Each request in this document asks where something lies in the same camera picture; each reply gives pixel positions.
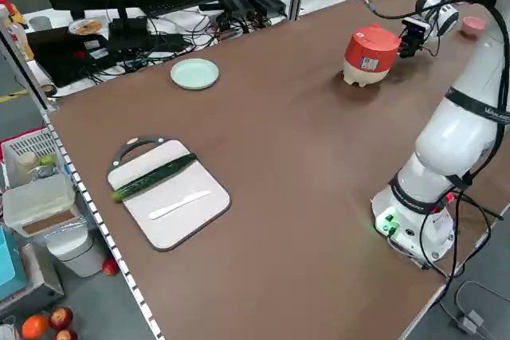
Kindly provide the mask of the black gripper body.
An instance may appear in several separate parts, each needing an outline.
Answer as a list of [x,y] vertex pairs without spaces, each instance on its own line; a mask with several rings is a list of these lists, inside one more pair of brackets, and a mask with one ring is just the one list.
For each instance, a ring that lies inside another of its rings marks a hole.
[[404,31],[398,48],[400,57],[413,57],[418,50],[422,49],[424,33],[418,31]]

